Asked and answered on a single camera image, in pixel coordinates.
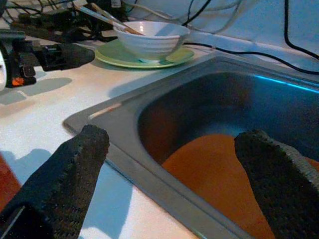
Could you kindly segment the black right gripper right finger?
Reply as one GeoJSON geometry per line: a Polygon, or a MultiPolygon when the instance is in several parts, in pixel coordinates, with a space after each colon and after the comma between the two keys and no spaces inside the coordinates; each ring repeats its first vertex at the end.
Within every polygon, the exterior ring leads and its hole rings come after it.
{"type": "Polygon", "coordinates": [[[319,172],[295,148],[263,131],[240,133],[235,153],[277,239],[319,237],[319,172]]]}

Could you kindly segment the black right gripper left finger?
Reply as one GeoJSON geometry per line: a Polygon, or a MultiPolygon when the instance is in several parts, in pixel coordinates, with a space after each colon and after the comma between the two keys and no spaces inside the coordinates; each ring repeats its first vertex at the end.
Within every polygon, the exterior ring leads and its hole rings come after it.
{"type": "Polygon", "coordinates": [[[76,239],[109,149],[106,130],[86,125],[62,143],[0,213],[2,239],[76,239]]]}

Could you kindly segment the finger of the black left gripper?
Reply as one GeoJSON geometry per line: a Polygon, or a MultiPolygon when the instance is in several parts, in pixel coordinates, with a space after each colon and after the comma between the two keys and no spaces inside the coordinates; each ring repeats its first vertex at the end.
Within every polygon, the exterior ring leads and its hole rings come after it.
{"type": "Polygon", "coordinates": [[[43,47],[42,57],[44,71],[69,70],[90,63],[95,53],[76,44],[53,44],[43,47]]]}

